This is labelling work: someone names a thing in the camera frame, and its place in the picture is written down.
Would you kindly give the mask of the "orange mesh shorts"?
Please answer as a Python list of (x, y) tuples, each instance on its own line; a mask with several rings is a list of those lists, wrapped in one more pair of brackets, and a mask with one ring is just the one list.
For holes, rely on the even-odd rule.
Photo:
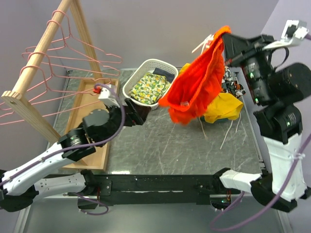
[(173, 123), (186, 125), (201, 117), (220, 93), (225, 72), (222, 36), (227, 33), (231, 33), (231, 28), (221, 27), (209, 48), (177, 76), (167, 94), (158, 101), (160, 107), (168, 108)]

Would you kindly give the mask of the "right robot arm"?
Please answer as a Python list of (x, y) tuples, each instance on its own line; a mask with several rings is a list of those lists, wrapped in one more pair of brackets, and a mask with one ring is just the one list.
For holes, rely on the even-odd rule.
[(254, 104), (261, 110), (254, 116), (269, 152), (271, 173), (250, 182), (253, 197), (262, 205), (290, 212), (298, 199), (307, 199), (311, 189), (305, 184), (301, 169), (302, 115), (295, 106), (311, 94), (311, 71), (303, 63), (283, 69), (271, 64), (277, 49), (286, 51), (308, 38), (300, 30), (285, 33), (280, 40), (271, 35), (243, 38), (231, 33), (222, 36), (225, 63), (240, 67)]

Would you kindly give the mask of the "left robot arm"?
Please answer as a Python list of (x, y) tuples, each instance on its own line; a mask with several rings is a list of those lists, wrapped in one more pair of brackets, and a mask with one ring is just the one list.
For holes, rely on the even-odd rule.
[(10, 171), (0, 172), (0, 207), (16, 212), (34, 201), (63, 193), (91, 195), (98, 188), (90, 170), (64, 177), (48, 178), (54, 170), (77, 162), (96, 152), (116, 137), (121, 129), (143, 125), (149, 106), (125, 99), (125, 105), (112, 104), (94, 109), (41, 155)]

